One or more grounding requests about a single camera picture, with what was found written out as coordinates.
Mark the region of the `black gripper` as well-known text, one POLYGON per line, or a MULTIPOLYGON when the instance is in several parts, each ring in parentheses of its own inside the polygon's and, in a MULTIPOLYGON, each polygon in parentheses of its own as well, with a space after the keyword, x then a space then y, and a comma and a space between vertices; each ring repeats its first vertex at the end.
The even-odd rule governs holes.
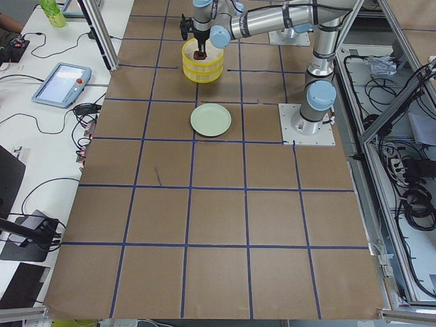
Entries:
POLYGON ((189 33, 192 33, 197 39, 198 49, 196 50, 196 58, 200 59, 202 56, 207 57, 206 43, 207 39, 210 37, 210 29, 199 30, 195 27, 194 22, 195 20, 193 18, 185 17, 185 15, 182 14, 179 29, 181 31, 182 40, 186 41, 189 33))

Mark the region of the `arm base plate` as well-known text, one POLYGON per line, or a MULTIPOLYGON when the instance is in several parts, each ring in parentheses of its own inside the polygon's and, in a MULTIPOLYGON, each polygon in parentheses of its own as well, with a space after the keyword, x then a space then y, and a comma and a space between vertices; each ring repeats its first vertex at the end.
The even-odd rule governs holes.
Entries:
POLYGON ((334 135, 325 114, 322 121, 306 122, 300 117, 300 104, 279 104, 282 141, 287 145, 335 146, 334 135))
POLYGON ((293 29, 281 29, 268 33, 269 43, 282 46, 310 46, 310 39, 307 32, 297 33, 293 29))

